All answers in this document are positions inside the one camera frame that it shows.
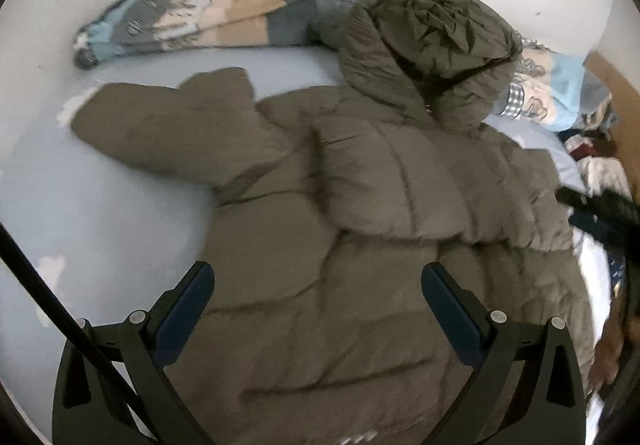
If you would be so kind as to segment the person's right hand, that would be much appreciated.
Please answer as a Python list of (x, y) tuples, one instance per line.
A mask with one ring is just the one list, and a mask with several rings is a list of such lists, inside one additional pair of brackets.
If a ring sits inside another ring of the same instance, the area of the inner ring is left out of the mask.
[(611, 305), (600, 340), (594, 349), (594, 361), (589, 370), (589, 386), (597, 392), (605, 384), (614, 382), (620, 369), (620, 355), (626, 341), (639, 344), (639, 318), (624, 321), (626, 299), (619, 295)]

